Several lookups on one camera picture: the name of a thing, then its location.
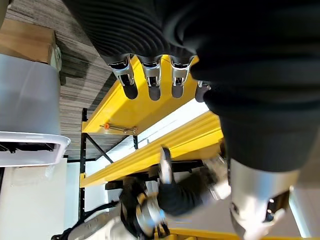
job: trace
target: gray carpet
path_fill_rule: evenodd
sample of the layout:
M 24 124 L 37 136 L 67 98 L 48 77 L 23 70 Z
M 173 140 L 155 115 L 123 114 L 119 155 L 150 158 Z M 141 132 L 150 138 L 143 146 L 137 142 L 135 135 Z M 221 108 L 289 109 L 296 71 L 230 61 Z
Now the gray carpet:
M 60 80 L 61 134 L 71 138 L 66 151 L 70 159 L 80 158 L 82 108 L 90 116 L 115 81 L 111 70 L 98 55 L 80 26 L 60 0 L 14 0 L 7 18 L 55 30 L 56 43 L 62 52 Z M 121 135 L 92 135 L 104 150 L 122 140 Z M 100 153 L 87 144 L 87 158 Z

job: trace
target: white bin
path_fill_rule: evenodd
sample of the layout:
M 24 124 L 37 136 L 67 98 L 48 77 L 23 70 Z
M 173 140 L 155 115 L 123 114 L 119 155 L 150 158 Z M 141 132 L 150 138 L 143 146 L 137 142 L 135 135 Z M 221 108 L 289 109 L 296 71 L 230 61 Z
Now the white bin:
M 60 83 L 47 64 L 0 54 L 0 167 L 57 164 Z

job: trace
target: shelf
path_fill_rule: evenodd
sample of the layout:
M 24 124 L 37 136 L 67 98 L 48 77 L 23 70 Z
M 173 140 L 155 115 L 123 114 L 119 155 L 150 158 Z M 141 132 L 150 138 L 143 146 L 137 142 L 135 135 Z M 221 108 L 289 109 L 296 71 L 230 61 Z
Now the shelf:
M 195 154 L 194 151 L 199 150 L 199 154 L 208 154 L 208 150 L 217 149 L 217 146 L 213 145 L 219 143 L 222 138 L 218 116 L 208 111 L 123 159 L 82 179 L 80 187 L 101 185 L 158 164 L 161 146 L 170 149 L 173 159 L 179 160 L 182 156 L 183 160 L 187 160 L 184 157 L 188 154 Z
M 136 56 L 132 58 L 131 64 L 138 88 L 137 98 L 128 99 L 121 84 L 116 81 L 90 119 L 82 123 L 83 133 L 124 134 L 119 130 L 105 130 L 102 126 L 108 123 L 125 128 L 136 127 L 135 134 L 138 135 L 195 97 L 197 81 L 193 80 L 190 74 L 184 86 L 183 96 L 172 97 L 172 68 L 169 56 L 164 55 L 161 59 L 161 97 L 158 101 L 152 101 L 149 97 L 147 81 Z

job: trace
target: cardboard box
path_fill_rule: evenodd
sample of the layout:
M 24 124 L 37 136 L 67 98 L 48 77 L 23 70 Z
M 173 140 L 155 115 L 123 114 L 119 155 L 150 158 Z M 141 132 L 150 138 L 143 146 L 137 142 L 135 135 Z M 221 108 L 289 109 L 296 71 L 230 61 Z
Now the cardboard box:
M 5 19 L 0 29 L 0 54 L 51 64 L 55 31 L 26 22 Z

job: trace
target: yellow shelf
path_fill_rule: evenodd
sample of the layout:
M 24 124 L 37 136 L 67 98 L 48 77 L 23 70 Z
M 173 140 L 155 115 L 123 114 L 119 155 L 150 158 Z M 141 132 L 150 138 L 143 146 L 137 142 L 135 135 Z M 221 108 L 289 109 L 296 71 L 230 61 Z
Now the yellow shelf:
M 172 67 L 169 56 L 164 55 L 161 59 L 161 97 L 158 101 L 152 101 L 149 97 L 147 81 L 136 56 L 132 58 L 131 64 L 138 88 L 137 98 L 128 99 L 123 87 L 119 81 L 116 81 L 90 119 L 82 123 L 83 133 L 124 134 L 123 131 L 105 130 L 101 127 L 109 123 L 126 128 L 136 127 L 136 135 L 138 135 L 195 97 L 197 81 L 193 80 L 190 74 L 182 97 L 172 97 Z
M 158 164 L 162 145 L 170 149 L 173 159 L 178 159 L 193 151 L 209 146 L 213 148 L 212 145 L 219 143 L 222 138 L 219 118 L 208 111 L 123 159 L 81 179 L 80 187 L 104 184 Z
M 197 239 L 197 240 L 239 240 L 240 238 L 228 232 L 215 232 L 215 231 L 207 231 L 207 230 L 199 230 L 199 229 L 188 229 L 188 228 L 170 228 L 171 235 L 165 238 L 166 240 L 172 239 L 171 236 L 179 240 L 189 240 L 189 239 Z M 268 236 L 263 237 L 264 240 L 302 240 L 302 239 L 316 239 L 316 238 L 302 238 L 302 237 L 277 237 L 277 236 Z

